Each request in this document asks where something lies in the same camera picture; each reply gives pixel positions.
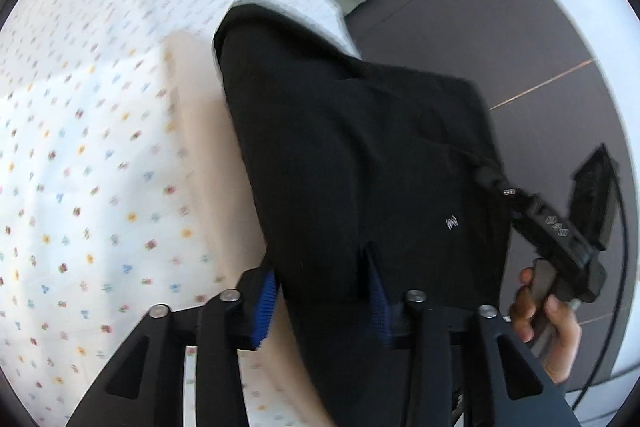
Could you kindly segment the person's right hand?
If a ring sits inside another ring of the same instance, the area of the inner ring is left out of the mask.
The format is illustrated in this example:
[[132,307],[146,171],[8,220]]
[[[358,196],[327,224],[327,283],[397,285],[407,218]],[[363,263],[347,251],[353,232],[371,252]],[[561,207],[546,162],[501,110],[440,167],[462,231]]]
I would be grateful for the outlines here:
[[[512,329],[524,343],[528,343],[534,337],[532,321],[538,311],[530,295],[533,280],[533,268],[521,271],[521,286],[509,309]],[[580,340],[582,340],[582,328],[577,322],[575,311],[555,295],[546,299],[542,309],[555,333],[541,365],[555,384],[565,384],[577,357]]]

